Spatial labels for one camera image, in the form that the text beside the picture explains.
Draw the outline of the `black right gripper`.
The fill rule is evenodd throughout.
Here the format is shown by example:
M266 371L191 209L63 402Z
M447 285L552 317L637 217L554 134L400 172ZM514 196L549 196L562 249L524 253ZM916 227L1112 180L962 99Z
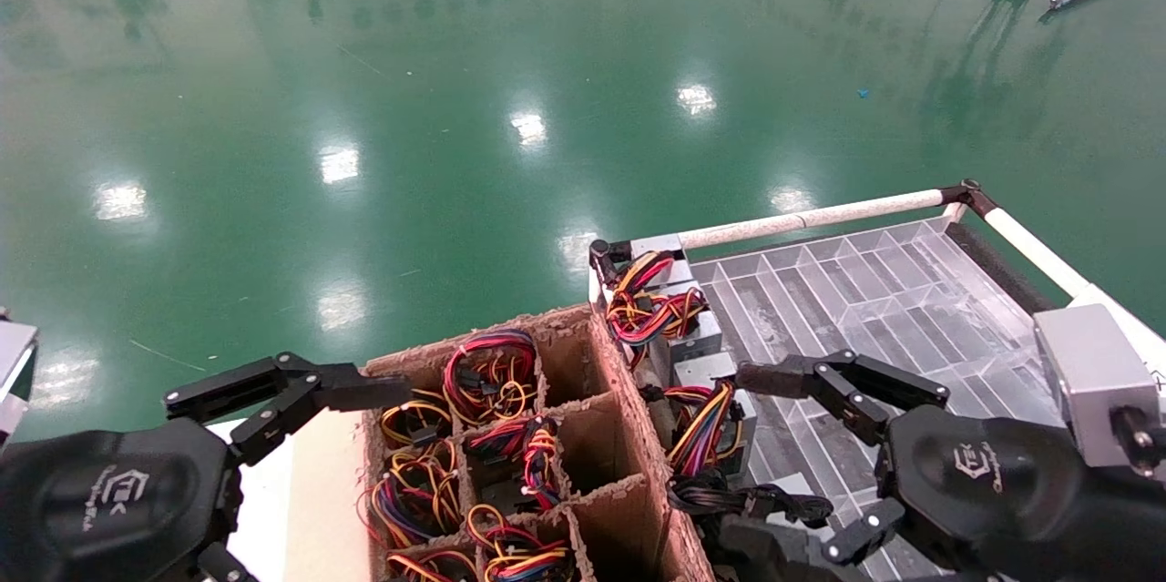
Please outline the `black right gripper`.
M735 386L812 399L862 444L883 444L879 495L894 498L823 541L796 525L828 523L824 496L729 496L715 552L742 581L869 581L862 562L900 527L944 568L1017 581L1165 577L1161 483L1087 465L1065 428L953 415L940 383L850 350L742 363ZM880 404L907 413L891 420Z

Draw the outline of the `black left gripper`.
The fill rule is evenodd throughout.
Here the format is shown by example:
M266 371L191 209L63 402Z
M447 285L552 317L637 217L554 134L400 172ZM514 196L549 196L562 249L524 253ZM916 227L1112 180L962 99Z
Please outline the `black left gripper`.
M283 352L167 392L176 421L6 446L3 580L258 581L225 546L244 496L238 465L257 465L325 409L412 398L402 374ZM253 406L230 446L203 427Z

